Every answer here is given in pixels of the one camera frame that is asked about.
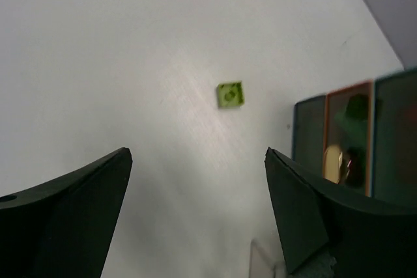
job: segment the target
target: white surface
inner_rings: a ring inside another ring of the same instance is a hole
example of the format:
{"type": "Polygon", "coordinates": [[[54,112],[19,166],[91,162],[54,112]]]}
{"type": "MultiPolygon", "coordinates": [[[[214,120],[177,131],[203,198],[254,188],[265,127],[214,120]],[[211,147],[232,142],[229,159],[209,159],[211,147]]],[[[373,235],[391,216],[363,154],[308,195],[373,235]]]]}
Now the white surface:
{"type": "Polygon", "coordinates": [[[272,260],[266,251],[254,240],[251,244],[249,278],[274,278],[276,269],[282,271],[283,262],[272,260]]]}
{"type": "Polygon", "coordinates": [[[247,277],[252,238],[280,258],[263,160],[292,105],[400,67],[361,0],[0,8],[0,194],[132,150],[103,277],[247,277]],[[219,111],[236,79],[246,104],[219,111]]]}

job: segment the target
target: orange frame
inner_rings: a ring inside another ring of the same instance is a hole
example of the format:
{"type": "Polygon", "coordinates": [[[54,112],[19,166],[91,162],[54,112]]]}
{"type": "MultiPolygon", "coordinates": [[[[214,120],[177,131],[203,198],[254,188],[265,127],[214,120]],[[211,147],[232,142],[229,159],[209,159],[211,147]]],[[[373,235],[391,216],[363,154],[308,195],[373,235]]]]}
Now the orange frame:
{"type": "Polygon", "coordinates": [[[365,187],[366,187],[366,196],[367,197],[371,196],[370,193],[369,193],[369,190],[370,190],[369,187],[371,185],[371,173],[369,172],[370,171],[369,162],[371,161],[370,160],[370,156],[371,156],[371,131],[372,131],[372,129],[371,129],[371,124],[372,124],[371,123],[371,119],[372,119],[372,110],[371,110],[371,108],[372,108],[372,101],[373,101],[373,99],[372,99],[372,96],[373,96],[372,95],[372,84],[373,84],[373,81],[368,80],[368,81],[364,81],[362,83],[357,83],[357,84],[354,84],[354,85],[351,85],[351,86],[348,86],[348,87],[333,90],[326,95],[326,100],[325,100],[325,103],[324,103],[324,134],[323,134],[323,160],[322,160],[322,162],[323,162],[322,176],[323,177],[324,177],[324,154],[325,154],[326,149],[327,149],[327,132],[328,132],[328,124],[329,124],[329,122],[328,122],[329,97],[331,97],[333,95],[336,95],[336,94],[342,94],[344,92],[350,91],[350,90],[358,88],[358,87],[364,87],[364,86],[368,85],[368,89],[369,89],[369,100],[368,100],[368,102],[369,103],[368,103],[368,113],[367,113],[368,123],[367,123],[366,185],[365,185],[365,187]]]}

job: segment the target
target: wall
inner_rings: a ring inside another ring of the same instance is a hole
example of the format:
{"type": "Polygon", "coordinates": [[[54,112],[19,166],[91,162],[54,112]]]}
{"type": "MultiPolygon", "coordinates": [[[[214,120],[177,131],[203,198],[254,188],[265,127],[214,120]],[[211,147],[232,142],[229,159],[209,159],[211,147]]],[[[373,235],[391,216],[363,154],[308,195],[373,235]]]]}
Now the wall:
{"type": "Polygon", "coordinates": [[[417,66],[417,0],[365,2],[404,66],[417,66]]]}
{"type": "Polygon", "coordinates": [[[400,68],[362,0],[0,0],[0,194],[130,147],[103,277],[247,277],[282,259],[264,156],[292,105],[400,68]],[[214,88],[243,80],[220,111],[214,88]]]}

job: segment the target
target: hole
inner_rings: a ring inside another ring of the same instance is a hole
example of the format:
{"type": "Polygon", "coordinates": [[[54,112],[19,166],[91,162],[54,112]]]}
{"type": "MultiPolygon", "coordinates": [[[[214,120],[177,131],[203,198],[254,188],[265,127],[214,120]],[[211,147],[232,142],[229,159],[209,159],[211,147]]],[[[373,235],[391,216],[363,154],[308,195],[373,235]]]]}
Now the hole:
{"type": "Polygon", "coordinates": [[[5,195],[4,197],[0,197],[0,203],[13,201],[14,199],[17,199],[17,196],[15,196],[15,195],[5,195]]]}
{"type": "Polygon", "coordinates": [[[236,96],[236,93],[233,90],[230,90],[227,94],[224,95],[224,100],[227,102],[230,102],[233,100],[236,96]]]}

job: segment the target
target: green lego brick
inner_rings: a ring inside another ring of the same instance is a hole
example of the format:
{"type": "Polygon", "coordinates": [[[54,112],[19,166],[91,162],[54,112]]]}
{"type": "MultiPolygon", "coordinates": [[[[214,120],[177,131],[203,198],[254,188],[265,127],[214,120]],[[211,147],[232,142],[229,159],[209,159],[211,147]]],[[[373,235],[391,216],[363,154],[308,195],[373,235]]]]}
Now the green lego brick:
{"type": "Polygon", "coordinates": [[[222,83],[217,86],[219,107],[239,107],[245,103],[242,82],[222,83]]]}

